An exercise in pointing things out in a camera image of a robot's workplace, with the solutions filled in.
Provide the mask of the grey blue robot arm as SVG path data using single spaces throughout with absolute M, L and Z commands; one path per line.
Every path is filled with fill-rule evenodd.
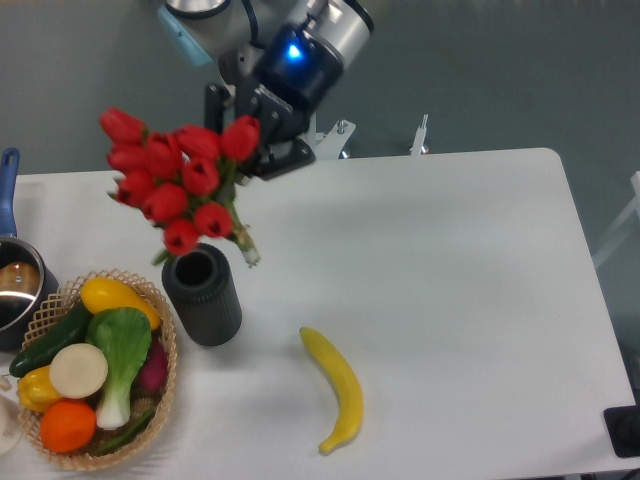
M 192 64 L 214 61 L 204 125 L 223 129 L 228 109 L 260 124 L 244 177 L 270 180 L 316 159 L 318 107 L 379 26 L 385 1 L 164 1 L 160 24 Z

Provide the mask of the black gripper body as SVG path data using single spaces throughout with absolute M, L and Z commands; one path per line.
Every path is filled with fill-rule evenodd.
M 343 72 L 337 54 L 307 25 L 281 27 L 236 90 L 236 116 L 256 118 L 260 131 L 257 152 L 241 168 L 243 175 L 269 180 L 316 160 L 303 135 Z

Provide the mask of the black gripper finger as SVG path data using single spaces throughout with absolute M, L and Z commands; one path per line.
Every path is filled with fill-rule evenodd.
M 210 83 L 204 90 L 204 127 L 221 134 L 235 118 L 235 88 Z

